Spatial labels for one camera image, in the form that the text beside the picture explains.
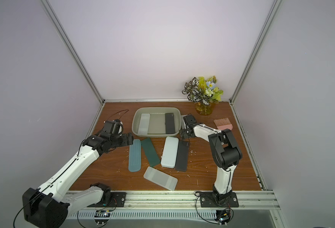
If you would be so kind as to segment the black pencil case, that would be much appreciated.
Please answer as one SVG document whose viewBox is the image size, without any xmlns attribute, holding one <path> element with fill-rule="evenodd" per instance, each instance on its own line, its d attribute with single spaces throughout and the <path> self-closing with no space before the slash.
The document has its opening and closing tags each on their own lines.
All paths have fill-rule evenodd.
<svg viewBox="0 0 335 228">
<path fill-rule="evenodd" d="M 165 129 L 166 134 L 174 134 L 175 131 L 175 118 L 173 113 L 165 113 Z"/>
</svg>

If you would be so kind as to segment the teal silicone pencil case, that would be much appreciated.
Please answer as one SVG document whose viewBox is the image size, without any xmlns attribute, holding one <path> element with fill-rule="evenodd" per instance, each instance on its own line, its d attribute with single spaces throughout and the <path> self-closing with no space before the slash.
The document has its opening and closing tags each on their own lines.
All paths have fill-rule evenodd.
<svg viewBox="0 0 335 228">
<path fill-rule="evenodd" d="M 132 173 L 141 169 L 141 141 L 134 139 L 133 144 L 129 146 L 128 170 Z"/>
</svg>

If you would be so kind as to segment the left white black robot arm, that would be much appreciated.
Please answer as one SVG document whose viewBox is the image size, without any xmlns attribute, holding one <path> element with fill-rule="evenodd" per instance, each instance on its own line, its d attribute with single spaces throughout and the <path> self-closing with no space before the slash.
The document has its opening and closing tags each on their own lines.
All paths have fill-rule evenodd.
<svg viewBox="0 0 335 228">
<path fill-rule="evenodd" d="M 133 134 L 123 132 L 119 120 L 105 121 L 104 127 L 80 144 L 78 152 L 49 180 L 22 196 L 25 221 L 38 228 L 59 228 L 72 214 L 90 205 L 108 206 L 113 200 L 110 187 L 96 183 L 67 197 L 66 193 L 84 171 L 103 154 L 133 144 Z"/>
</svg>

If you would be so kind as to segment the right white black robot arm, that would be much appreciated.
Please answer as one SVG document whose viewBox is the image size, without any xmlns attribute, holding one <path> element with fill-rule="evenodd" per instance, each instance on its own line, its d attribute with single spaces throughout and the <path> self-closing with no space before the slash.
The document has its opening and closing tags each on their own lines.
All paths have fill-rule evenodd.
<svg viewBox="0 0 335 228">
<path fill-rule="evenodd" d="M 183 117 L 182 139 L 202 138 L 209 142 L 212 157 L 217 165 L 217 176 L 213 189 L 213 200 L 217 205 L 227 203 L 232 197 L 234 171 L 242 159 L 242 152 L 230 129 L 218 130 L 200 124 L 192 114 Z"/>
</svg>

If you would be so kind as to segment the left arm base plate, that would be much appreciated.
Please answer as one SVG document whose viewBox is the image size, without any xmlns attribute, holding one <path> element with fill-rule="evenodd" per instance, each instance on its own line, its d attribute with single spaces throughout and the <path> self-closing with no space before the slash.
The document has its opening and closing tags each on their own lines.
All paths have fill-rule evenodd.
<svg viewBox="0 0 335 228">
<path fill-rule="evenodd" d="M 88 208 L 92 207 L 112 207 L 112 208 L 123 208 L 126 199 L 126 192 L 108 192 L 106 196 L 103 196 L 101 201 L 96 204 L 91 204 Z"/>
</svg>

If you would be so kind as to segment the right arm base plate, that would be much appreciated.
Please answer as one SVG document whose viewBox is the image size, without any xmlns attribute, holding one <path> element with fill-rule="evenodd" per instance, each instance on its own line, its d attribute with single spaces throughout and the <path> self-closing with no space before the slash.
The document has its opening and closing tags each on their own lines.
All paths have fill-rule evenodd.
<svg viewBox="0 0 335 228">
<path fill-rule="evenodd" d="M 217 191 L 196 192 L 202 208 L 238 208 L 239 201 L 235 192 L 219 194 Z"/>
</svg>

